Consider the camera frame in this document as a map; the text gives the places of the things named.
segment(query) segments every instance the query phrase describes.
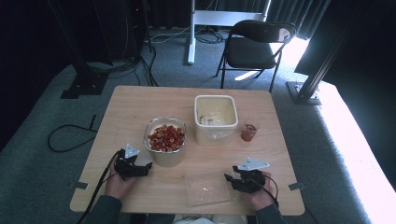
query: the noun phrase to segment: plastic container lid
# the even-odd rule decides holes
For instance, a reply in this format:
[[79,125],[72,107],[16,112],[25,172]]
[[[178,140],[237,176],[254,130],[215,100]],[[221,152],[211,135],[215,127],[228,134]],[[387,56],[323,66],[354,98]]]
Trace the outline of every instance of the plastic container lid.
[[234,176],[232,172],[186,175],[188,206],[237,201],[239,192],[224,177]]

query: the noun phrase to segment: chair seat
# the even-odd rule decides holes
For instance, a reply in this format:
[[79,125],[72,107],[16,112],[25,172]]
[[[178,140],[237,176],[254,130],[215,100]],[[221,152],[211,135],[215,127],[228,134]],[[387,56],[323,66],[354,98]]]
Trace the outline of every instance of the chair seat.
[[232,39],[226,52],[227,62],[231,67],[257,69],[275,67],[274,53],[268,43],[256,42],[244,37],[232,37]]

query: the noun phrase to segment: black curtain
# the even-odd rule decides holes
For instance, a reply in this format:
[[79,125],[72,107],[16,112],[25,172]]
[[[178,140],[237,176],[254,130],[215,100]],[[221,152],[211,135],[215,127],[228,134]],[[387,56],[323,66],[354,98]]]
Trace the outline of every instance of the black curtain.
[[70,62],[45,1],[7,0],[0,8],[0,151],[55,74]]
[[392,0],[332,0],[295,72],[314,76],[356,15],[323,80],[337,88],[396,189],[395,10]]
[[[199,10],[262,12],[265,1],[257,0],[196,0]],[[315,32],[330,0],[272,0],[267,21],[292,22],[297,35],[309,39]],[[148,0],[149,24],[154,28],[186,28],[191,24],[191,1]]]

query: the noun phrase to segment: black folding chair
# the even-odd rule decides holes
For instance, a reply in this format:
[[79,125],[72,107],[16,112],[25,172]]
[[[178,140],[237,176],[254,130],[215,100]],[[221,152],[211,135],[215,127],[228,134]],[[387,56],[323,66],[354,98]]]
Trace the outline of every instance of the black folding chair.
[[[226,70],[259,71],[275,68],[269,92],[272,91],[277,69],[282,58],[282,49],[294,38],[296,28],[291,23],[246,20],[233,26],[225,42],[219,62],[222,71],[221,86],[224,87]],[[270,44],[282,43],[273,53]]]

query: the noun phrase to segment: wooden table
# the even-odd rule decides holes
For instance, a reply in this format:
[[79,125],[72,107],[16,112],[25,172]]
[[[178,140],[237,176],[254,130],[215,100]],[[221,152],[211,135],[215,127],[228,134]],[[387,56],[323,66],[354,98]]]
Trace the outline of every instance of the wooden table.
[[[258,114],[261,128],[253,140],[245,142],[240,131],[235,131],[226,147],[200,147],[195,141],[193,108],[195,96],[204,94],[232,96],[239,119],[249,113]],[[153,164],[148,176],[139,180],[123,202],[123,212],[254,214],[244,200],[187,206],[186,175],[231,171],[233,165],[242,163],[246,157],[271,164],[264,171],[270,172],[278,184],[278,200],[283,215],[298,216],[304,212],[300,191],[289,188],[290,184],[296,183],[296,177],[269,92],[136,86],[118,86],[114,90],[79,180],[87,183],[88,187],[76,189],[70,203],[73,211],[85,211],[112,155],[126,143],[141,151],[137,164],[151,161],[143,146],[143,135],[149,121],[158,117],[178,118],[186,122],[185,158],[172,168]],[[99,195],[104,190],[105,186],[102,186]]]

